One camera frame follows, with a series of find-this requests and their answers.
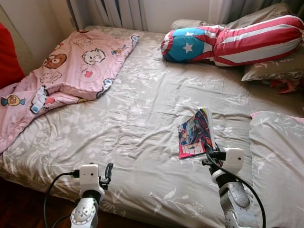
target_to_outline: bedsheet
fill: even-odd
[[[118,38],[134,33],[93,28]],[[263,110],[302,117],[303,93],[278,95],[260,82],[241,82],[241,67],[167,62],[160,51],[164,34],[137,34],[136,48],[107,93],[35,119],[0,156],[0,176],[46,191],[64,171],[90,162],[103,171],[113,162],[102,210],[162,227],[222,228],[208,168],[199,157],[178,160],[177,125],[200,107],[211,108],[216,142],[245,150],[240,176],[252,184],[250,115]],[[78,198],[78,180],[59,179],[52,194]]]

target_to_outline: cartoon character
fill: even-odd
[[[43,76],[41,76],[39,79],[40,79],[40,82],[41,83],[54,83],[55,81],[57,81],[59,78],[61,78],[61,73],[56,71],[55,73],[46,73],[46,74],[43,74]]]
[[[104,86],[103,86],[102,90],[96,94],[96,97],[99,98],[101,96],[101,94],[103,94],[105,91],[107,91],[110,88],[110,86],[112,85],[113,81],[114,81],[114,79],[105,79]]]
[[[85,77],[90,77],[92,76],[93,72],[92,71],[85,71]]]
[[[123,45],[122,48],[118,48],[118,49],[116,49],[116,50],[111,51],[111,54],[112,54],[112,55],[115,55],[115,54],[120,55],[120,54],[122,53],[122,51],[125,49],[125,47],[126,47],[126,45]]]
[[[7,99],[5,99],[4,97],[1,98],[1,105],[2,106],[6,106],[6,105],[17,106],[19,104],[24,105],[25,104],[25,98],[20,100],[20,98],[17,97],[16,95],[10,95]]]
[[[42,107],[42,110],[46,112],[46,111],[49,110],[49,107],[43,106],[43,107]]]
[[[204,111],[198,111],[192,119],[182,125],[179,129],[179,139],[181,144],[188,145],[189,149],[197,147],[200,142],[212,146],[207,115]]]
[[[105,59],[105,53],[99,48],[96,48],[95,50],[92,51],[86,51],[82,55],[82,58],[84,59],[85,63],[89,65],[94,65],[95,62],[100,63]]]
[[[54,51],[58,50],[59,48],[61,48],[61,46],[63,46],[63,43],[59,43],[57,44],[57,46],[54,48]]]
[[[40,111],[40,109],[46,103],[47,97],[48,92],[45,87],[40,87],[40,89],[36,92],[35,97],[32,100],[32,106],[30,107],[32,113],[37,114]]]
[[[46,105],[47,104],[52,104],[52,103],[54,103],[55,102],[55,98],[53,98],[53,97],[51,97],[51,96],[49,96],[47,99],[46,99]]]
[[[77,40],[75,43],[81,46],[88,46],[91,45],[93,42],[91,38],[82,38]]]
[[[79,30],[78,32],[80,32],[80,33],[87,33],[88,32],[88,30]]]
[[[49,69],[57,69],[67,60],[66,54],[50,55],[44,61],[43,66]]]
[[[137,44],[137,41],[138,41],[138,36],[132,35],[131,40],[132,40],[132,46],[135,47],[135,45]]]
[[[80,102],[85,102],[85,101],[87,101],[87,99],[80,98],[80,99],[77,101],[77,103],[80,103]]]

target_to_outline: wooden floor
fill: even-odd
[[[33,191],[0,178],[0,228],[43,228],[44,193]],[[69,214],[73,203],[51,196],[47,207],[48,226]],[[98,212],[98,228],[157,228],[121,216]],[[69,218],[56,228],[70,228]]]

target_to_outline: body pillow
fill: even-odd
[[[162,44],[172,62],[214,61],[228,67],[285,57],[302,43],[304,23],[286,15],[239,29],[220,25],[182,28],[169,32]]]

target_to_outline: red cushion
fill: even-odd
[[[21,81],[24,73],[19,66],[10,32],[0,23],[0,89]]]

